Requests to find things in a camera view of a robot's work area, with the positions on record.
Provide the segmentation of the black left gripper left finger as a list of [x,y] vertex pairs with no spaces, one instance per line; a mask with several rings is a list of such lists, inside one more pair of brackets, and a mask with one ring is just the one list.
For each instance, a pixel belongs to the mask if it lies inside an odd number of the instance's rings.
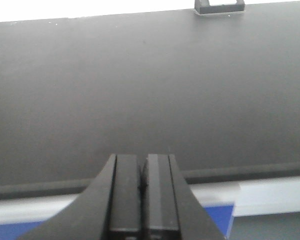
[[140,169],[135,155],[112,154],[91,184],[66,208],[21,240],[139,240]]

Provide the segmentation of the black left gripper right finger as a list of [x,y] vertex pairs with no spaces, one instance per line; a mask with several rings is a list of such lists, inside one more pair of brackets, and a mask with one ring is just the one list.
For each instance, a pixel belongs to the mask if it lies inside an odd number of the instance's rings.
[[145,240],[224,240],[183,177],[174,155],[149,154],[142,173]]

